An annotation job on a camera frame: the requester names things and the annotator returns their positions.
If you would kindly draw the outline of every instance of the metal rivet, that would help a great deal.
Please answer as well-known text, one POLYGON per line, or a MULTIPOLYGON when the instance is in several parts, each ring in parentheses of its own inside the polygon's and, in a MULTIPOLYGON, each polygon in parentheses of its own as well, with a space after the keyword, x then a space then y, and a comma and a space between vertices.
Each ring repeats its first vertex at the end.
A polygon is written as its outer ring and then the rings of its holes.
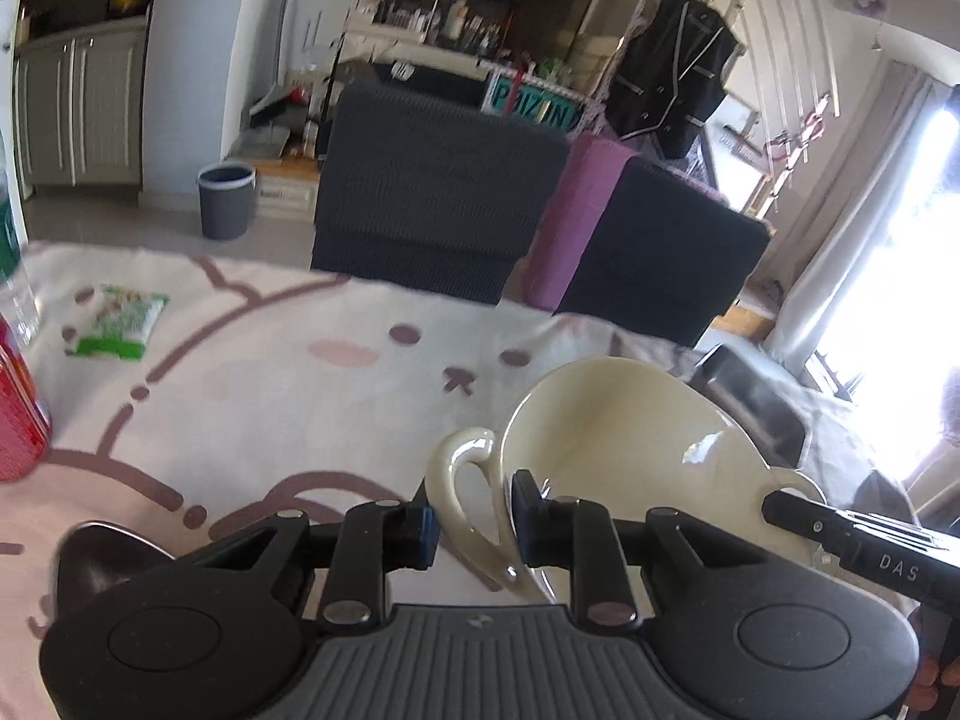
POLYGON ((605 628, 618 628, 637 619, 637 610, 618 601, 602 601, 587 610, 587 617, 605 628))
POLYGON ((323 619, 335 625, 358 625, 370 619, 370 607, 359 601, 334 601, 323 608, 323 619))

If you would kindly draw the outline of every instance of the gray trash can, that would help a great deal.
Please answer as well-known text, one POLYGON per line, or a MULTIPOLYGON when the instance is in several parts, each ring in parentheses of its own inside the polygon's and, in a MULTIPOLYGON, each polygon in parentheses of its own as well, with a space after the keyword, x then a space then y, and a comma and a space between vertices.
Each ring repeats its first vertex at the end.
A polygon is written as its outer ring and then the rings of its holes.
POLYGON ((256 170, 242 162, 220 162, 205 167, 200 187, 200 226, 203 237, 232 241, 247 232, 253 218, 256 170))

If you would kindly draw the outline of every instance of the cabinet door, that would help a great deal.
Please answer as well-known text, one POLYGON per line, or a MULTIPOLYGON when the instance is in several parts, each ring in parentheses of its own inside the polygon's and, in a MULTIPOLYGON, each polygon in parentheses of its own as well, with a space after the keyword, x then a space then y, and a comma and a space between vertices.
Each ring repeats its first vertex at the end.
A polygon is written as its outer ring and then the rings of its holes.
POLYGON ((77 38, 73 153, 78 184, 140 183, 141 30, 77 38))
POLYGON ((27 49, 16 63, 17 147, 28 184, 72 184, 71 42, 27 49))

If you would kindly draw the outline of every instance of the green snack bag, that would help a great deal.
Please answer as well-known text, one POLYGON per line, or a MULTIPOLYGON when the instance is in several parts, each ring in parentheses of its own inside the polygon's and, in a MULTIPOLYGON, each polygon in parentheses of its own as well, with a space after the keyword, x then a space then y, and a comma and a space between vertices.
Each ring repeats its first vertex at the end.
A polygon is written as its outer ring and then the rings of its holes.
POLYGON ((94 312, 92 326, 80 333, 75 353, 80 357, 142 360, 147 340, 168 302, 167 295, 109 285, 98 288, 89 303, 94 312))

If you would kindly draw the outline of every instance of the black jacket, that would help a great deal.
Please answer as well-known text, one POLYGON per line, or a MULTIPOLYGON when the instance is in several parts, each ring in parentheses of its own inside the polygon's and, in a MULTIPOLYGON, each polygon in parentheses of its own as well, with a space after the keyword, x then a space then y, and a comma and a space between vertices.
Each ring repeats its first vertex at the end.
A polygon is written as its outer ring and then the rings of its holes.
POLYGON ((662 0, 654 22, 627 46, 613 79, 611 127, 621 138, 656 132, 667 159, 683 158, 726 97, 723 69, 737 46, 723 17, 707 4, 662 0))

